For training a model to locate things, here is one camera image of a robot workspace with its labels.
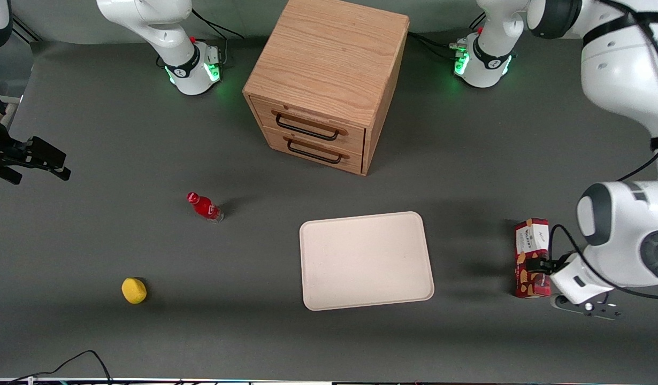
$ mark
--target cardboard box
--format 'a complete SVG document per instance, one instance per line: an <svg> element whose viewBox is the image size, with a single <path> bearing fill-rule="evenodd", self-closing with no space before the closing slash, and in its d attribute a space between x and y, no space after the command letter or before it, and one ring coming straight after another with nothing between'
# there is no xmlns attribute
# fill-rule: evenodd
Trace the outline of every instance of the cardboard box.
<svg viewBox="0 0 658 385"><path fill-rule="evenodd" d="M550 280L543 273L526 270L528 258L547 257L550 226L547 219L532 218L515 226L515 296L539 298L550 296Z"/></svg>

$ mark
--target plastic bottle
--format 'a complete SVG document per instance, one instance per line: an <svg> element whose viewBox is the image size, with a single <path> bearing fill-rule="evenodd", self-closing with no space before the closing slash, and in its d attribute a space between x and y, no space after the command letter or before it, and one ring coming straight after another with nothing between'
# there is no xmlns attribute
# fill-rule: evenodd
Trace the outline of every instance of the plastic bottle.
<svg viewBox="0 0 658 385"><path fill-rule="evenodd" d="M189 195L187 195L187 200L194 206L195 212L207 219L208 222L218 224L224 219L224 213L222 210L212 204L212 201L208 198L200 197L195 192L190 192Z"/></svg>

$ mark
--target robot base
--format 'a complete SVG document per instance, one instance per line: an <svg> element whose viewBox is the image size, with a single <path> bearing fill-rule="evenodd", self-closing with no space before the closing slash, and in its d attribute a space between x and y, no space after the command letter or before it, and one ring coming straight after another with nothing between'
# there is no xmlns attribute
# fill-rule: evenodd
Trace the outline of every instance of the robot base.
<svg viewBox="0 0 658 385"><path fill-rule="evenodd" d="M170 81L185 95L202 94L221 79L217 47L211 47L204 42L195 42L194 46L200 51L200 61L187 78L178 78L165 68Z"/></svg>

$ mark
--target wooden drawer cabinet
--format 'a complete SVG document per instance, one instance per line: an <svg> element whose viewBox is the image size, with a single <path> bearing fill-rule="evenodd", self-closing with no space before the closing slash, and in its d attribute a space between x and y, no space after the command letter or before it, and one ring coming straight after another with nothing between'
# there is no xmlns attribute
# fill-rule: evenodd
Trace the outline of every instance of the wooden drawer cabinet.
<svg viewBox="0 0 658 385"><path fill-rule="evenodd" d="M294 138L319 144L320 146L345 149L363 153L365 129L313 117L291 110L288 105L264 102L251 97L254 113L260 117L263 127L278 129Z"/></svg>
<svg viewBox="0 0 658 385"><path fill-rule="evenodd" d="M270 147L277 151L316 161L349 173L359 174L362 168L362 154L321 146L305 139L294 138L273 128L263 127L263 134Z"/></svg>
<svg viewBox="0 0 658 385"><path fill-rule="evenodd" d="M408 25L340 0L289 0L243 87L270 147L366 175Z"/></svg>

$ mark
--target plastic tray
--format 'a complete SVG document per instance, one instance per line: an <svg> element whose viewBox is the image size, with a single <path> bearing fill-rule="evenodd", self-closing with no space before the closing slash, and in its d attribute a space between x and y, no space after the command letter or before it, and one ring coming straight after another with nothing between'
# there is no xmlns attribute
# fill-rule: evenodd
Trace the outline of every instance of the plastic tray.
<svg viewBox="0 0 658 385"><path fill-rule="evenodd" d="M434 295L424 224L416 212L305 222L300 260L303 302L313 311Z"/></svg>

